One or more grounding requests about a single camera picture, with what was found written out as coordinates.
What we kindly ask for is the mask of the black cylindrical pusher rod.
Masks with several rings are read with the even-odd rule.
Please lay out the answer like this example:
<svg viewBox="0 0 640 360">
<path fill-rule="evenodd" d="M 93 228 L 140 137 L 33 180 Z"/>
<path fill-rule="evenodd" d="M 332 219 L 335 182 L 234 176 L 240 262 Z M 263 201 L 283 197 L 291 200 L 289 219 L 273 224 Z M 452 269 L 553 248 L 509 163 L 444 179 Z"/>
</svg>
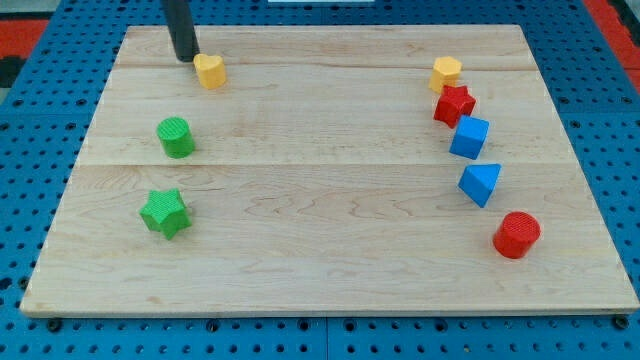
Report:
<svg viewBox="0 0 640 360">
<path fill-rule="evenodd" d="M 192 62 L 200 52 L 188 0 L 161 0 L 175 56 L 180 62 Z"/>
</svg>

